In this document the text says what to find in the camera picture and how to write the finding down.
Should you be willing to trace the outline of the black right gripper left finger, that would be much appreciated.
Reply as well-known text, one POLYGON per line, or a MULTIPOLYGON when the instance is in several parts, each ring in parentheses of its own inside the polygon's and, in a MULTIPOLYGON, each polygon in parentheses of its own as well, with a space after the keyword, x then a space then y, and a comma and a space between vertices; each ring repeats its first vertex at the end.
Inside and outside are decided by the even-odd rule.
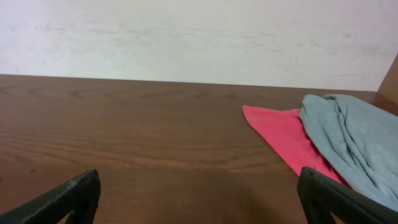
POLYGON ((1 223, 93 223, 101 195, 98 171, 88 170, 1 215, 1 223))

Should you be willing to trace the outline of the light blue t-shirt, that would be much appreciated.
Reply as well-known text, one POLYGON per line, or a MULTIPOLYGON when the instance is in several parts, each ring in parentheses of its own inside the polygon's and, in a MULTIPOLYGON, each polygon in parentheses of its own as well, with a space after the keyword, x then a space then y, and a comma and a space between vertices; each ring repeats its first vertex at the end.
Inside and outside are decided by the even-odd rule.
POLYGON ((305 131, 356 191, 397 210, 397 116, 349 95, 306 95, 305 131))

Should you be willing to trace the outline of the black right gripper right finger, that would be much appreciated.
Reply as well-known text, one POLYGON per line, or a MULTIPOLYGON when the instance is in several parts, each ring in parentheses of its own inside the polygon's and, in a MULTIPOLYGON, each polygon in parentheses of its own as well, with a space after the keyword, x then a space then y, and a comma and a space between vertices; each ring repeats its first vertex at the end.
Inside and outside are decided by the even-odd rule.
POLYGON ((297 184, 307 222, 395 224, 397 212, 310 168, 303 167, 297 184))

